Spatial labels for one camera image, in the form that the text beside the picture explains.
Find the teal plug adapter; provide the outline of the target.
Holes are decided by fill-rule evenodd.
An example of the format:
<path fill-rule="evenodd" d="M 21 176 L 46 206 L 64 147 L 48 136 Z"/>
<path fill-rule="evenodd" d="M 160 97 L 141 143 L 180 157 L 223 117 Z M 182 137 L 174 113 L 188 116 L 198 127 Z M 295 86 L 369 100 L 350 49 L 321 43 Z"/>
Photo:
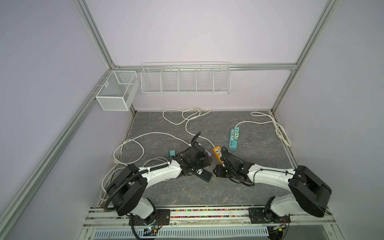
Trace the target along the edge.
<path fill-rule="evenodd" d="M 171 158 L 171 157 L 173 157 L 173 156 L 175 156 L 175 155 L 176 155 L 175 150 L 171 150 L 171 151 L 168 152 L 168 156 L 169 156 L 169 158 Z"/>

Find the black power strip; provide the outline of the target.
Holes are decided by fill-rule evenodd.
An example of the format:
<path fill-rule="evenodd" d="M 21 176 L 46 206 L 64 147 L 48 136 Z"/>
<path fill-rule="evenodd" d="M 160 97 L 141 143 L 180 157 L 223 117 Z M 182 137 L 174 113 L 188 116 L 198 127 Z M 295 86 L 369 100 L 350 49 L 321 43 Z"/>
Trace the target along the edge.
<path fill-rule="evenodd" d="M 201 180 L 209 183 L 211 178 L 212 178 L 212 173 L 208 172 L 207 170 L 204 169 L 198 169 L 194 173 L 198 178 Z"/>

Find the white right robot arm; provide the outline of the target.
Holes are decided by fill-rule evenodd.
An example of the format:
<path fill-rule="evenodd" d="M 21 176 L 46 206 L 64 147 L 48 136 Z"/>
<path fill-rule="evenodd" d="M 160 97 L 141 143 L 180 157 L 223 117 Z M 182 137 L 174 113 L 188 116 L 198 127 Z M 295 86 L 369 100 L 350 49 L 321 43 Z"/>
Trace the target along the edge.
<path fill-rule="evenodd" d="M 282 223 L 285 216 L 304 212 L 322 218 L 332 194 L 331 188 L 305 166 L 275 169 L 251 163 L 237 168 L 226 164 L 217 165 L 214 174 L 247 187 L 266 184 L 289 191 L 282 197 L 270 197 L 265 204 L 259 219 L 268 223 Z"/>

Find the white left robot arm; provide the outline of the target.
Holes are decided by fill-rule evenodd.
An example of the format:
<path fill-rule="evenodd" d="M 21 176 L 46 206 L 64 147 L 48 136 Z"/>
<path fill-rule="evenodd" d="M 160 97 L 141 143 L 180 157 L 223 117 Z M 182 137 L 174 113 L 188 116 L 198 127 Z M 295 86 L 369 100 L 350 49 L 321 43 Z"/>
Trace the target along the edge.
<path fill-rule="evenodd" d="M 128 165 L 107 187 L 108 198 L 104 203 L 104 212 L 115 211 L 118 216 L 133 215 L 146 225 L 154 223 L 158 213 L 156 206 L 143 194 L 149 187 L 165 180 L 176 179 L 188 174 L 209 182 L 212 174 L 205 170 L 212 163 L 207 152 L 195 158 L 185 155 L 172 158 L 169 162 L 147 168 Z"/>

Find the orange power strip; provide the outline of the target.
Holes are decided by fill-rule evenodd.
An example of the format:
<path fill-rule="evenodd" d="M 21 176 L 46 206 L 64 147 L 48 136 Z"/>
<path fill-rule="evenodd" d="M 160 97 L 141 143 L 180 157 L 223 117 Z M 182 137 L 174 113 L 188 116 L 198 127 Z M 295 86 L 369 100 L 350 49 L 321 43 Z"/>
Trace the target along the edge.
<path fill-rule="evenodd" d="M 223 165 L 223 162 L 221 160 L 222 157 L 222 149 L 221 147 L 217 146 L 213 148 L 214 155 L 216 156 L 217 160 L 219 161 L 220 165 Z"/>

